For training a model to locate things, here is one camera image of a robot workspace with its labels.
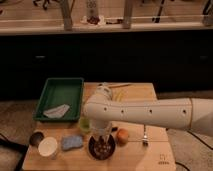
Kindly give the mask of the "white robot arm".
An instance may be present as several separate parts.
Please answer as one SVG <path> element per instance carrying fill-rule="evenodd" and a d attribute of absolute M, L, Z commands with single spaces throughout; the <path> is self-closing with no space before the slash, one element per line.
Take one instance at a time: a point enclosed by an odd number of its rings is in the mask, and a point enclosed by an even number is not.
<path fill-rule="evenodd" d="M 213 99 L 179 98 L 155 101 L 113 101 L 112 90 L 98 86 L 83 107 L 98 136 L 111 121 L 192 131 L 213 137 Z"/>

